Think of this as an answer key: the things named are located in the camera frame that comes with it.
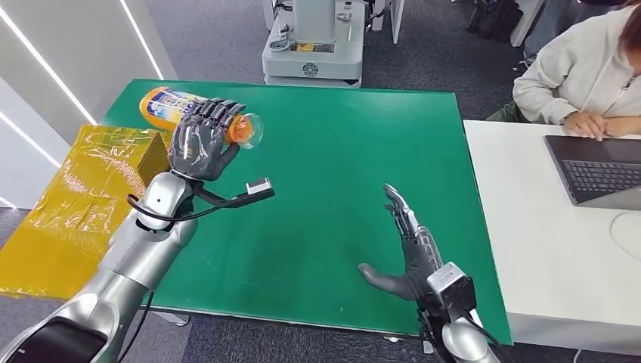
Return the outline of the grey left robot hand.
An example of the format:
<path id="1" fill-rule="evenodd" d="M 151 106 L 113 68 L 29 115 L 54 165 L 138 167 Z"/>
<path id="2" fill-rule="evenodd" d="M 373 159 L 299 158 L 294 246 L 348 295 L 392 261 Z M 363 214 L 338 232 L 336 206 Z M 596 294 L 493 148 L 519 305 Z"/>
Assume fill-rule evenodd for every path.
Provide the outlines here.
<path id="1" fill-rule="evenodd" d="M 227 131 L 245 108 L 231 99 L 192 101 L 172 134 L 171 170 L 193 180 L 217 180 L 240 151 L 237 142 L 227 140 Z"/>

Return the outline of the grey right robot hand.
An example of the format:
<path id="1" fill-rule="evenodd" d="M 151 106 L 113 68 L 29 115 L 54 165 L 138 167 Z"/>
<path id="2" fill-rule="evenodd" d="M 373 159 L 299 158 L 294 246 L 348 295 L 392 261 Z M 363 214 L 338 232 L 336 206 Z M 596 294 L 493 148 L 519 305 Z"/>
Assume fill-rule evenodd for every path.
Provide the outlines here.
<path id="1" fill-rule="evenodd" d="M 375 288 L 407 301 L 419 301 L 432 292 L 427 278 L 439 270 L 443 262 L 431 233 L 419 223 L 404 197 L 390 184 L 384 184 L 383 190 L 390 200 L 386 209 L 401 238 L 404 273 L 397 276 L 381 274 L 367 263 L 359 264 L 358 271 Z"/>

